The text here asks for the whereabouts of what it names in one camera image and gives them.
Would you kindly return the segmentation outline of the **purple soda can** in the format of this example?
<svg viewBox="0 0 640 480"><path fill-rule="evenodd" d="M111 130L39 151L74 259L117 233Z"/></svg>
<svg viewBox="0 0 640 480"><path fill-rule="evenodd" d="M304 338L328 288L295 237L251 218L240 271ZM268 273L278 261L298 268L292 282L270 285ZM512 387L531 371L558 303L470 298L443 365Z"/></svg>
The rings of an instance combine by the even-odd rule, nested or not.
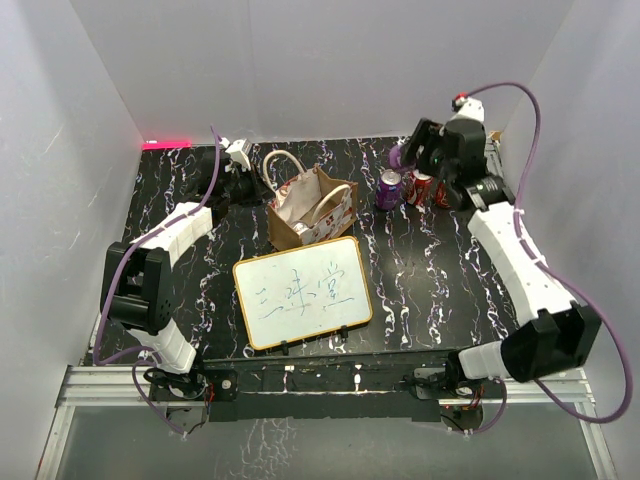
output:
<svg viewBox="0 0 640 480"><path fill-rule="evenodd" d="M295 222L291 228L298 236L302 236L305 232L310 230L310 227L302 221Z"/></svg>
<svg viewBox="0 0 640 480"><path fill-rule="evenodd" d="M392 169L384 170L378 180L375 205L378 209L389 211L395 208L402 196L403 178Z"/></svg>
<svg viewBox="0 0 640 480"><path fill-rule="evenodd" d="M397 144L389 152L389 166L394 171L407 171L413 163L404 156L404 146Z"/></svg>

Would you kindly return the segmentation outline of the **red cola can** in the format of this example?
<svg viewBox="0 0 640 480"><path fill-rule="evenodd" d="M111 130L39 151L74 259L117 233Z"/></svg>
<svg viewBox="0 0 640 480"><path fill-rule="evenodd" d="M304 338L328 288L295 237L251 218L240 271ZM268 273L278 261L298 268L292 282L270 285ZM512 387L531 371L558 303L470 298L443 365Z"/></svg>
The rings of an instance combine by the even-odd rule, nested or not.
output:
<svg viewBox="0 0 640 480"><path fill-rule="evenodd" d="M404 200L407 204L413 206L423 205L430 193L431 185L434 178L414 169L409 173Z"/></svg>
<svg viewBox="0 0 640 480"><path fill-rule="evenodd" d="M436 187L436 190L435 190L435 194L434 194L434 202L440 208L443 208L443 209L449 209L450 208L450 203L449 203L449 200L448 200L448 194L447 194L446 185L442 181L440 181L437 184L437 187Z"/></svg>

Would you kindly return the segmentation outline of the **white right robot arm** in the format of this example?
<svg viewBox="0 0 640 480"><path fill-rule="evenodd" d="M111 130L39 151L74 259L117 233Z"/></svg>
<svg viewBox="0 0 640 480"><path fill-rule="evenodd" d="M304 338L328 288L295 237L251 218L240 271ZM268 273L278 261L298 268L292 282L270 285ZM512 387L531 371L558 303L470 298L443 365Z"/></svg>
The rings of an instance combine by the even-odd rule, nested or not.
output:
<svg viewBox="0 0 640 480"><path fill-rule="evenodd" d="M544 272L528 234L514 222L515 197L492 173L485 157L482 122L458 117L445 124L421 119L403 145L400 162L433 178L453 209L469 211L467 228L488 254L506 287L517 329L505 339L449 353L441 388L466 397L488 378L520 383L581 367L601 326L595 311Z"/></svg>

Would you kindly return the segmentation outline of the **printed canvas tote bag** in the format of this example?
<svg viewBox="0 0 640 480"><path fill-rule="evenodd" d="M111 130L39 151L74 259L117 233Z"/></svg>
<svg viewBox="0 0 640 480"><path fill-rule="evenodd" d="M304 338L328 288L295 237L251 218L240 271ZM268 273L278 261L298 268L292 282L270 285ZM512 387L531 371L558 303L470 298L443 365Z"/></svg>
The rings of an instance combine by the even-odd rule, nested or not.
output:
<svg viewBox="0 0 640 480"><path fill-rule="evenodd" d="M298 170L280 186L269 175L270 164L278 156L289 159ZM356 220L358 184L332 178L318 164L307 169L291 153L274 150L262 161L262 179L274 193L267 203L268 239L278 251L335 239ZM291 228L298 221L310 227L302 236Z"/></svg>

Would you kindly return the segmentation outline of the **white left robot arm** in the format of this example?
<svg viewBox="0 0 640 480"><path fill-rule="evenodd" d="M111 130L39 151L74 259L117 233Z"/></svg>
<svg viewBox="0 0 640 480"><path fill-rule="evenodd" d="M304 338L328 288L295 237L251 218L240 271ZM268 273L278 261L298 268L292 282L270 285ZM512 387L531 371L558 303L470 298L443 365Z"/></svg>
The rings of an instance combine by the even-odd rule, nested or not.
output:
<svg viewBox="0 0 640 480"><path fill-rule="evenodd" d="M106 324L121 326L160 370L173 375L172 387L186 399L204 392L207 376L194 366L196 349L173 319L173 267L213 230L230 206L257 205L266 190L243 141L203 153L197 167L198 176L186 197L166 218L137 239L115 242L107 249L93 347L96 365L118 359L114 354L102 360L100 347Z"/></svg>

